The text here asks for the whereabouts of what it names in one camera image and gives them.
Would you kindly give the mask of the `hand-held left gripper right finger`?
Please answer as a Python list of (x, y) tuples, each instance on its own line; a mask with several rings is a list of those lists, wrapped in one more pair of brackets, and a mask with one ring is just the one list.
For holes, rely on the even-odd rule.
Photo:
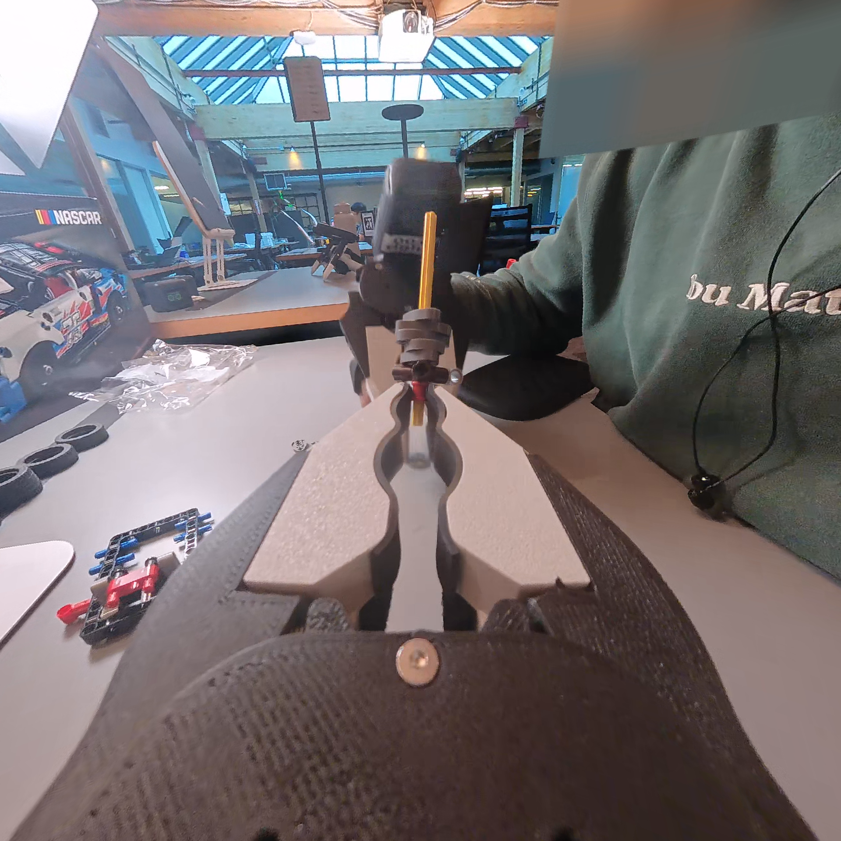
[(500, 601), (591, 586), (527, 452), (442, 388), (427, 398), (432, 464), (444, 483), (436, 571), (444, 627), (476, 627)]

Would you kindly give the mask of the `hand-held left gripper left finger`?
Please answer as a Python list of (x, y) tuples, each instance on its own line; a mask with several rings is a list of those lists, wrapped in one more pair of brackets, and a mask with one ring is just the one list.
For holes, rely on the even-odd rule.
[(412, 398), (394, 385), (310, 448), (244, 578), (257, 594), (338, 601), (385, 627), (400, 565), (398, 501)]

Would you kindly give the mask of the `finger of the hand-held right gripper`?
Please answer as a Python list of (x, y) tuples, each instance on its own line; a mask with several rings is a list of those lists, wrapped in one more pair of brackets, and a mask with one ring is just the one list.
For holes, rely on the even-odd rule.
[(398, 386), (393, 369), (399, 363), (401, 349), (394, 333), (382, 325), (365, 328), (368, 375), (364, 381), (364, 405)]

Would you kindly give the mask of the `yellow lego axle assembly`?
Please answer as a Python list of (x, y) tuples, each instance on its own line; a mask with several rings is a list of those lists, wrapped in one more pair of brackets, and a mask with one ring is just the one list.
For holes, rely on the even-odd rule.
[(461, 381), (451, 346), (452, 329), (442, 320), (441, 311), (432, 306), (436, 226), (436, 214), (427, 212), (421, 237), (418, 305), (407, 311), (394, 326), (399, 356), (394, 362), (392, 377), (410, 387), (411, 426), (423, 425), (431, 387), (455, 385)]

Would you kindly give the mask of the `cluster of grey lego discs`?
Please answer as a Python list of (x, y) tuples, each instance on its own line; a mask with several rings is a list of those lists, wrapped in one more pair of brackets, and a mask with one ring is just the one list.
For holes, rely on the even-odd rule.
[[(292, 441), (291, 448), (293, 452), (308, 452), (313, 446), (314, 442), (308, 442), (305, 439), (297, 439)], [(404, 464), (414, 469), (426, 469), (430, 466), (430, 459), (428, 452), (420, 449), (413, 449), (408, 440), (404, 447)]]

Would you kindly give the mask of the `instruction booklet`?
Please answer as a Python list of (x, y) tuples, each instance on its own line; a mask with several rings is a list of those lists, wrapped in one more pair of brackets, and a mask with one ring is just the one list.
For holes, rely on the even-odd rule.
[(43, 166), (98, 11), (92, 1), (1, 2), (2, 174)]

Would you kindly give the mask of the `black lego set box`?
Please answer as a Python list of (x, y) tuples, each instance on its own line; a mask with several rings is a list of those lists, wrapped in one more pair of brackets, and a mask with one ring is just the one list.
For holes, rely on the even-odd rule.
[(94, 198), (1, 194), (1, 440), (67, 411), (152, 342)]

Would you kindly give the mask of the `dark background equipment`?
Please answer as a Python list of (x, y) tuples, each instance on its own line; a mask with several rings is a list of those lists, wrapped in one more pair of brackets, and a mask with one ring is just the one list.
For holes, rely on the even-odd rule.
[(317, 223), (314, 233), (327, 241), (325, 251), (310, 268), (310, 274), (316, 275), (322, 270), (322, 279), (327, 280), (333, 273), (340, 275), (350, 272), (356, 273), (365, 265), (365, 259), (358, 252), (359, 245), (357, 226), (351, 230), (344, 230), (323, 223)]

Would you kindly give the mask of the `orange edged table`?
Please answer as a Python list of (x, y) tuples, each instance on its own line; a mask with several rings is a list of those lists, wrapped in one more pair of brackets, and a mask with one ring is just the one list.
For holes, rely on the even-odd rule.
[(324, 280), (309, 268), (289, 268), (259, 275), (245, 288), (207, 293), (191, 309), (157, 313), (146, 306), (145, 314), (153, 337), (163, 341), (297, 328), (340, 321), (358, 288), (352, 274)]

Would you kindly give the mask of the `black mesh chair seat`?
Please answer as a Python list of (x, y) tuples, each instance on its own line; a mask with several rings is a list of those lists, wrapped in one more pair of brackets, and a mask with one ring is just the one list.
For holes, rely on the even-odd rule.
[(501, 420), (539, 420), (594, 388), (587, 363), (561, 355), (506, 356), (466, 373), (458, 398)]

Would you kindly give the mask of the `brown sign board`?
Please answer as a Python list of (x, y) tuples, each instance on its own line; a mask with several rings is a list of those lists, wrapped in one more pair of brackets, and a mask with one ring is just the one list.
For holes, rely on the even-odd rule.
[(324, 223), (328, 225), (331, 221), (331, 215), (327, 203), (321, 150), (315, 128), (316, 123), (331, 120), (322, 62), (319, 57), (285, 57), (283, 59), (283, 72), (289, 88), (294, 122), (310, 125), (316, 172), (321, 190)]

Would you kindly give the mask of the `wooden easel stand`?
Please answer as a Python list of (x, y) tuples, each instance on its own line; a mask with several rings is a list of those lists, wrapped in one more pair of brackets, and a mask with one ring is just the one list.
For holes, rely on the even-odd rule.
[(235, 232), (227, 227), (227, 218), (221, 208), (215, 203), (207, 205), (202, 198), (210, 197), (208, 184), (201, 173), (195, 174), (195, 165), (182, 165), (178, 169), (170, 162), (164, 147), (159, 141), (153, 141), (154, 152), (162, 163), (181, 198), (189, 218), (197, 227), (202, 237), (203, 248), (203, 279), (204, 283), (197, 287), (199, 295), (216, 293), (225, 290), (246, 289), (258, 281), (258, 277), (245, 279), (231, 279), (226, 276), (225, 243), (233, 240)]

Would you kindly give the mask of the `clear plastic bag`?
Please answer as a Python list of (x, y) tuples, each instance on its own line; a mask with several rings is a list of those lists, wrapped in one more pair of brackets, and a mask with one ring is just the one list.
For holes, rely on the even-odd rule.
[(174, 345), (157, 340), (143, 356), (123, 362), (121, 370), (96, 389), (70, 396), (112, 405), (120, 415), (180, 412), (197, 406), (250, 366), (257, 353), (254, 345)]

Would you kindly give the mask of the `person's green sweatshirt torso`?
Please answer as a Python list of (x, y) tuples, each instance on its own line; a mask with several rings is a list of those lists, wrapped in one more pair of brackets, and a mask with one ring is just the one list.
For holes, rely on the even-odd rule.
[(839, 113), (590, 155), (583, 340), (612, 421), (839, 578)]

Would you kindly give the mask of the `white wall device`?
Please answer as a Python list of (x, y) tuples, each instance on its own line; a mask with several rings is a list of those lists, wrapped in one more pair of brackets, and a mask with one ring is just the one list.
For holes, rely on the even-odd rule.
[(421, 64), (435, 40), (435, 18), (417, 7), (389, 7), (378, 29), (378, 60)]

